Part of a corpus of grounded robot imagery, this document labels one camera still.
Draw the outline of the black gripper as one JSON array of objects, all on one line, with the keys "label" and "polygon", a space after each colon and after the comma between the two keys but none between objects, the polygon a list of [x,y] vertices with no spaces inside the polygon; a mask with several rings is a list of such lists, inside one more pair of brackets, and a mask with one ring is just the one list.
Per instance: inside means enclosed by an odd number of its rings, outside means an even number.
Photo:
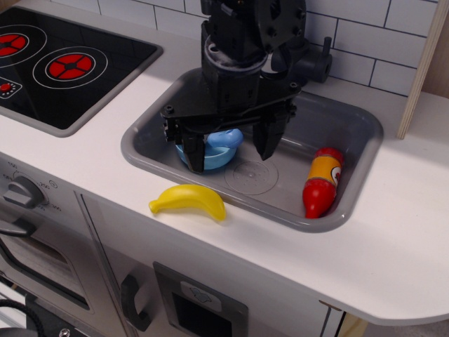
[{"label": "black gripper", "polygon": [[165,92],[160,113],[166,140],[182,142],[189,170],[203,173],[208,133],[252,126],[261,160],[275,152],[295,114],[301,84],[261,70],[226,70],[204,60]]}]

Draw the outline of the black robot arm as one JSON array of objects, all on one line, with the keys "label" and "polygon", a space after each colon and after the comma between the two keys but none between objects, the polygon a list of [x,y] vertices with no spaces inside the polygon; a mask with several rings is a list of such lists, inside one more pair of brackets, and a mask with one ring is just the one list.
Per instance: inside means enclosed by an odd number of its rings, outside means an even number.
[{"label": "black robot arm", "polygon": [[172,86],[161,115],[190,171],[204,170],[205,135],[252,126],[262,159],[273,155],[295,115],[300,85],[287,44],[304,36],[304,1],[203,1],[201,66]]}]

